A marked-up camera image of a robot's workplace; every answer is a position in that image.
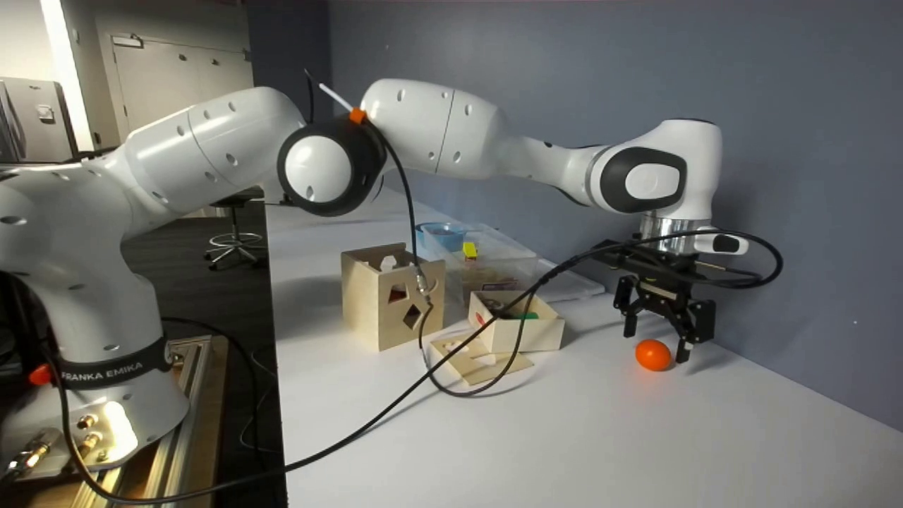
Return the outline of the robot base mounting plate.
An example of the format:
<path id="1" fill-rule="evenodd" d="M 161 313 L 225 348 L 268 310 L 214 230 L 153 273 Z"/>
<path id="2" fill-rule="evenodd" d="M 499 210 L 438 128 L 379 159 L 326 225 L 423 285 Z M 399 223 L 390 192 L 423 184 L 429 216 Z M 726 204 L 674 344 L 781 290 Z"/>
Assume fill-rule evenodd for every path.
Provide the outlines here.
<path id="1" fill-rule="evenodd" d="M 230 344 L 169 343 L 153 390 L 28 390 L 2 417 L 2 478 L 26 505 L 213 508 Z"/>

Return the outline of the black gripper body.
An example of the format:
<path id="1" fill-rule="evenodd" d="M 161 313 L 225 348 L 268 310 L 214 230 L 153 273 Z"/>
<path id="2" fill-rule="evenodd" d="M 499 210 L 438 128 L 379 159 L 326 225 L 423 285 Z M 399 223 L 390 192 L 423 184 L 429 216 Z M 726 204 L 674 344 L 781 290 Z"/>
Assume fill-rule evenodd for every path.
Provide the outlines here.
<path id="1" fill-rule="evenodd" d="M 711 300 L 694 300 L 694 271 L 690 258 L 674 258 L 640 247 L 628 247 L 612 254 L 612 265 L 625 269 L 615 285 L 612 309 L 625 317 L 628 309 L 637 309 L 663 317 L 674 333 L 694 328 L 697 343 L 715 335 L 718 304 Z"/>

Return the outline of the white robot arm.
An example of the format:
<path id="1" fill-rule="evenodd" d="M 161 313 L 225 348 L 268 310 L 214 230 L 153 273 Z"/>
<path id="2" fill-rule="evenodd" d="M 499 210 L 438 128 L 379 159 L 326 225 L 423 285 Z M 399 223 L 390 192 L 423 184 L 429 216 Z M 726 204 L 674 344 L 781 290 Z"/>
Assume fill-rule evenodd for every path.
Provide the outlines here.
<path id="1" fill-rule="evenodd" d="M 379 79 L 355 111 L 321 125 L 285 93 L 252 89 L 144 125 L 90 160 L 14 166 L 0 180 L 0 271 L 45 309 L 74 403 L 38 390 L 7 414 L 2 448 L 87 422 L 101 461 L 120 467 L 187 417 L 156 287 L 121 247 L 255 184 L 278 180 L 289 204 L 335 217 L 374 196 L 386 160 L 444 179 L 525 179 L 637 216 L 660 251 L 681 254 L 681 238 L 711 223 L 719 159 L 722 132 L 701 120 L 567 149 L 510 132 L 479 96 Z"/>

